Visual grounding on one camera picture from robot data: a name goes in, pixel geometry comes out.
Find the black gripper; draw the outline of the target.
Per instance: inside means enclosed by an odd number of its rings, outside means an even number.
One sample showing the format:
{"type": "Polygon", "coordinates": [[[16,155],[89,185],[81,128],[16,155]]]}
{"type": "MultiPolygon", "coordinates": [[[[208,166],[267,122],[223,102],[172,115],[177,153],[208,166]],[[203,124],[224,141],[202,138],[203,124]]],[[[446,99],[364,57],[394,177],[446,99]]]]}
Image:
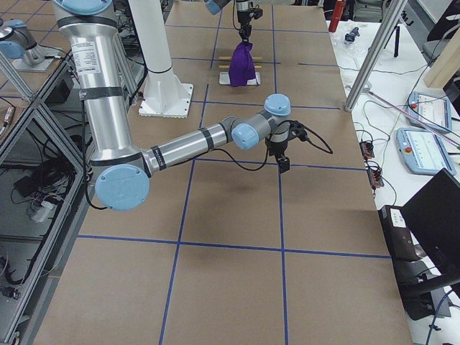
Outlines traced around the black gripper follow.
{"type": "Polygon", "coordinates": [[[239,35],[242,40],[249,40],[251,32],[252,32],[252,26],[250,24],[252,17],[253,17],[253,11],[252,10],[246,10],[246,11],[237,11],[237,19],[238,23],[240,25],[239,27],[239,35]]]}
{"type": "Polygon", "coordinates": [[[285,156],[285,150],[288,148],[288,141],[282,142],[268,142],[269,156],[276,159],[278,171],[280,174],[287,172],[290,169],[290,159],[285,156]]]}

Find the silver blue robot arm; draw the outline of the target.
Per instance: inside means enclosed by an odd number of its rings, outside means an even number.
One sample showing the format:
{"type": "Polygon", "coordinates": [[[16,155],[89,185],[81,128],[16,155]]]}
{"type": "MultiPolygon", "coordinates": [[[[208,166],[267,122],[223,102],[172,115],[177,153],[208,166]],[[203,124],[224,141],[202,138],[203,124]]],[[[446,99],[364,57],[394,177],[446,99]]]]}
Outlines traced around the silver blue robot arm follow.
{"type": "Polygon", "coordinates": [[[55,1],[59,30],[69,39],[96,150],[91,165],[95,192],[105,207],[127,211],[144,202],[150,177],[234,143],[248,150],[264,142],[281,172],[290,167],[284,152],[290,131],[290,100],[268,96],[264,108],[249,119],[229,117],[164,144],[143,150],[131,138],[127,108],[116,65],[117,33],[110,1],[55,1]]]}
{"type": "Polygon", "coordinates": [[[236,11],[236,18],[239,23],[237,29],[239,36],[243,42],[248,42],[252,33],[251,21],[257,16],[257,11],[259,8],[256,8],[253,5],[252,1],[227,1],[227,0],[209,0],[205,1],[207,10],[212,14],[218,14],[227,4],[233,3],[236,11]]]}

